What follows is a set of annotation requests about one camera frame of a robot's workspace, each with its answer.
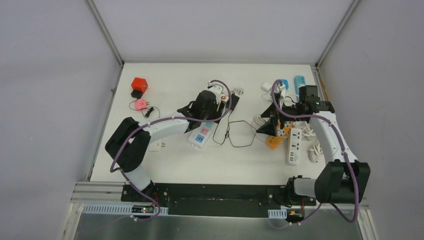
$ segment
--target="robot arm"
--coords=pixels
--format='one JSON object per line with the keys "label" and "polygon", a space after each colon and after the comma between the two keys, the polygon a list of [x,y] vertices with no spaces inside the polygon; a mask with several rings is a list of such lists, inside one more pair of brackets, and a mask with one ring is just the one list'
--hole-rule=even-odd
{"label": "robot arm", "polygon": [[[200,92],[195,101],[178,109],[173,115],[155,120],[156,124],[148,124],[131,137],[132,141],[128,141],[125,145],[116,163],[139,190],[142,191],[152,182],[141,165],[149,144],[198,128],[201,123],[191,119],[218,119],[225,109],[227,100],[230,100],[230,97],[223,93],[223,89],[224,87],[216,82],[210,83],[208,89]],[[105,146],[107,153],[115,159],[130,134],[144,125],[145,123],[137,122],[132,117],[125,118],[107,141]]]}
{"label": "robot arm", "polygon": [[279,98],[280,95],[274,93],[274,99],[277,99],[277,101],[272,103],[261,115],[261,117],[267,117],[269,120],[257,132],[275,136],[278,121],[281,123],[307,121],[316,133],[326,162],[324,170],[317,179],[303,178],[302,176],[289,178],[283,191],[284,199],[290,201],[291,197],[298,195],[315,198],[320,203],[354,204],[353,178],[344,157],[344,154],[347,154],[357,182],[360,202],[371,170],[367,163],[358,161],[358,158],[346,144],[337,125],[331,102],[321,101],[318,97],[317,86],[307,85],[299,89],[298,103],[292,106],[282,106],[281,110],[285,113],[282,114],[276,108],[279,105]]}

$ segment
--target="charger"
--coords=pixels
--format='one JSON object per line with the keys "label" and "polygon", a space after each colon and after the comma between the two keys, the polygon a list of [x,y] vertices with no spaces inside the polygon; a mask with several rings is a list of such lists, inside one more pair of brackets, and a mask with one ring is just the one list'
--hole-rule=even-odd
{"label": "charger", "polygon": [[227,101],[226,102],[226,108],[229,108],[231,111],[234,111],[234,109],[236,108],[237,103],[239,102],[240,97],[237,96],[234,92],[231,93],[231,106],[229,106],[230,102]]}

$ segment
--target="white power strip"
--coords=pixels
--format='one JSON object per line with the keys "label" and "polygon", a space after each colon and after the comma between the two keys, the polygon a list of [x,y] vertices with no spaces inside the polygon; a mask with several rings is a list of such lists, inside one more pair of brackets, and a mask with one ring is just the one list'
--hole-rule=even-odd
{"label": "white power strip", "polygon": [[217,125],[214,122],[202,122],[200,127],[191,131],[188,141],[195,148],[202,149],[209,139],[209,136],[213,134],[213,128]]}
{"label": "white power strip", "polygon": [[301,158],[302,130],[299,128],[292,128],[288,138],[287,163],[290,165],[298,165]]}

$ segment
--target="gray wall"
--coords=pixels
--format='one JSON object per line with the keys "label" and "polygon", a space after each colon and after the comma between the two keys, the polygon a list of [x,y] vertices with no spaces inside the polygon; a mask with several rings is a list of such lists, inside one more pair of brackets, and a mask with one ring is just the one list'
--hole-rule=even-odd
{"label": "gray wall", "polygon": [[124,60],[315,63],[351,0],[95,0]]}
{"label": "gray wall", "polygon": [[1,239],[58,236],[118,70],[83,0],[1,1]]}
{"label": "gray wall", "polygon": [[424,1],[364,0],[322,67],[380,239],[422,239]]}

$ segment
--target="white table surface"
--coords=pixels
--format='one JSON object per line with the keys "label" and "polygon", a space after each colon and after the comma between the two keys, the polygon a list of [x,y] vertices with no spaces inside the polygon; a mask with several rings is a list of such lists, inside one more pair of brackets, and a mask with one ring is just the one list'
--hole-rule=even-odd
{"label": "white table surface", "polygon": [[[261,85],[265,82],[272,84],[276,79],[287,79],[287,94],[294,94],[294,78],[297,75],[303,75],[308,85],[315,85],[309,65],[125,63],[90,180],[124,181],[121,173],[109,172],[112,158],[105,151],[105,144],[124,118],[146,121],[140,112],[129,108],[129,103],[134,100],[130,93],[135,77],[147,80],[148,90],[143,97],[150,106],[158,107],[162,116],[194,101],[210,80],[221,80],[230,89],[244,88],[244,94],[240,96],[230,120],[251,123],[255,115],[261,114],[271,104],[262,98],[265,92],[261,90]],[[149,120],[157,117],[158,111],[155,110]],[[226,126],[225,117],[218,126],[217,141],[223,140]],[[189,134],[164,138],[162,142],[166,147],[161,151],[146,152],[142,164],[154,182],[282,185],[292,176],[316,178],[325,166],[323,156],[318,163],[312,163],[308,158],[308,148],[315,140],[303,141],[300,164],[291,166],[286,161],[287,141],[272,149],[263,142],[268,136],[258,134],[251,146],[234,148],[228,139],[219,146],[210,138],[203,149],[198,149],[187,141]],[[233,144],[245,145],[251,142],[253,133],[247,124],[232,123],[230,136]]]}

